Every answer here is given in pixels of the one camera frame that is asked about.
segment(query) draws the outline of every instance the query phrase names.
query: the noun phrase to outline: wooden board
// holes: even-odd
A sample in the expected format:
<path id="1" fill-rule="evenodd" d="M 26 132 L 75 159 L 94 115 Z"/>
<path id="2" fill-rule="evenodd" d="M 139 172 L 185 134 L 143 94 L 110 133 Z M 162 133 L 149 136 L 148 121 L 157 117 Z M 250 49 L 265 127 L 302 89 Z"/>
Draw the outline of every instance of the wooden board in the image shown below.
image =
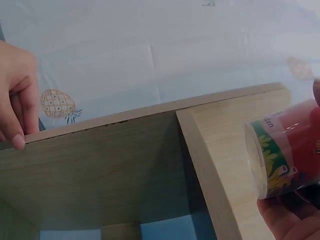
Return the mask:
<path id="1" fill-rule="evenodd" d="M 40 231 L 0 199 L 0 240 L 39 240 Z"/>
<path id="2" fill-rule="evenodd" d="M 101 240 L 142 240 L 138 222 L 103 226 Z"/>
<path id="3" fill-rule="evenodd" d="M 0 152 L 0 197 L 42 229 L 189 214 L 175 110 L 281 88 L 237 89 L 28 135 L 24 151 Z"/>
<path id="4" fill-rule="evenodd" d="M 283 110 L 287 89 L 177 112 L 218 240 L 271 240 L 256 206 L 244 122 Z"/>
<path id="5" fill-rule="evenodd" d="M 180 129 L 181 153 L 183 158 L 186 190 L 188 194 L 188 202 L 190 214 L 197 240 L 216 240 L 216 233 L 212 224 L 210 214 L 197 173 L 194 168 L 192 158 L 190 156 L 186 140 Z"/>

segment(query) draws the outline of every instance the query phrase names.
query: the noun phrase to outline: fingernail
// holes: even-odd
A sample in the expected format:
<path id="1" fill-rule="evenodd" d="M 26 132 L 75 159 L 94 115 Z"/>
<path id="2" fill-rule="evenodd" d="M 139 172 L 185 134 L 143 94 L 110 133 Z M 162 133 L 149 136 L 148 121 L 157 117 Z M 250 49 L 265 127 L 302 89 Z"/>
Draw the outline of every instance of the fingernail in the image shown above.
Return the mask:
<path id="1" fill-rule="evenodd" d="M 25 148 L 25 145 L 26 145 L 26 142 L 25 142 L 25 139 L 22 137 L 21 134 L 17 134 L 15 135 L 12 140 L 12 145 L 15 149 L 17 150 L 22 150 Z"/>

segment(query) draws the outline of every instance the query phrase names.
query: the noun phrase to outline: pineapple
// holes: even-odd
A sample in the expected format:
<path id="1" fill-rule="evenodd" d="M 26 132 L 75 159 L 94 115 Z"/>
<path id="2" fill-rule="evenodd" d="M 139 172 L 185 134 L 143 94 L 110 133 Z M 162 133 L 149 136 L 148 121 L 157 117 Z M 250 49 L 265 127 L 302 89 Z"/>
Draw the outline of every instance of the pineapple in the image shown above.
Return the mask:
<path id="1" fill-rule="evenodd" d="M 48 89 L 41 96 L 42 110 L 50 118 L 64 118 L 66 124 L 75 123 L 76 117 L 80 117 L 82 110 L 76 110 L 75 102 L 68 94 L 60 90 Z"/>
<path id="2" fill-rule="evenodd" d="M 313 80 L 315 78 L 311 67 L 295 57 L 288 57 L 286 61 L 291 73 L 298 80 Z"/>

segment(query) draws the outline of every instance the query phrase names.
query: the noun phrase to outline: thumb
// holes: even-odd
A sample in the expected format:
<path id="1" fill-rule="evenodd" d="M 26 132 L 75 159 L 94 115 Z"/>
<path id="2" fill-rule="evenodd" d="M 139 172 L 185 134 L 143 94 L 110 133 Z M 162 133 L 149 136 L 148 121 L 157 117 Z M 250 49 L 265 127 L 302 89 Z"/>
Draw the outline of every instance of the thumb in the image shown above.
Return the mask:
<path id="1" fill-rule="evenodd" d="M 0 131 L 15 149 L 22 150 L 25 147 L 24 132 L 11 106 L 9 93 L 0 94 Z"/>
<path id="2" fill-rule="evenodd" d="M 314 99 L 320 106 L 320 79 L 315 79 L 313 82 L 313 94 L 314 94 Z"/>

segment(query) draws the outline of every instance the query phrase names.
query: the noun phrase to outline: hand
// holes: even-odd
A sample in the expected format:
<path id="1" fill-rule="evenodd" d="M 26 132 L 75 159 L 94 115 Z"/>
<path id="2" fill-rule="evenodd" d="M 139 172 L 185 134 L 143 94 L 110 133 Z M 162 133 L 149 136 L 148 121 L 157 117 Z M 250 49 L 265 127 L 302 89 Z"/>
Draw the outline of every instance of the hand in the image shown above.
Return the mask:
<path id="1" fill-rule="evenodd" d="M 320 105 L 320 80 L 313 93 Z M 257 206 L 276 240 L 320 240 L 320 186 L 257 200 Z"/>
<path id="2" fill-rule="evenodd" d="M 0 141 L 25 147 L 25 134 L 39 131 L 37 61 L 0 40 Z"/>

